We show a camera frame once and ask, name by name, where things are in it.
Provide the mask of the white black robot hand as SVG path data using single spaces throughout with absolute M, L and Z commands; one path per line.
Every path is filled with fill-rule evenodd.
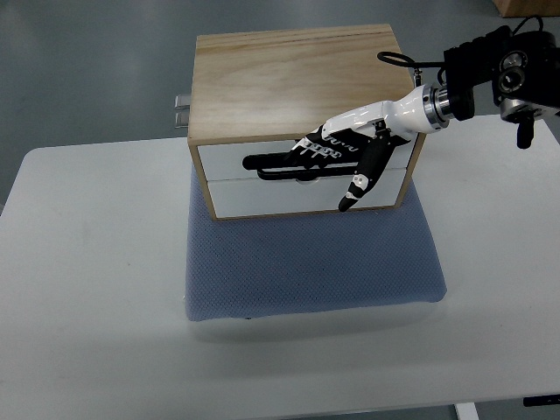
M 356 162 L 339 202 L 339 210 L 345 212 L 373 189 L 396 148 L 447 127 L 450 119 L 447 89 L 422 85 L 398 101 L 378 101 L 328 119 L 299 140 L 284 160 L 306 169 L 346 158 Z

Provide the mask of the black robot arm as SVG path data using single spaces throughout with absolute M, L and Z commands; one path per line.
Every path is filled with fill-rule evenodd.
M 535 121 L 559 113 L 559 47 L 544 30 L 518 33 L 503 25 L 444 51 L 451 114 L 474 117 L 473 88 L 489 82 L 500 118 L 517 126 L 517 147 L 532 144 Z

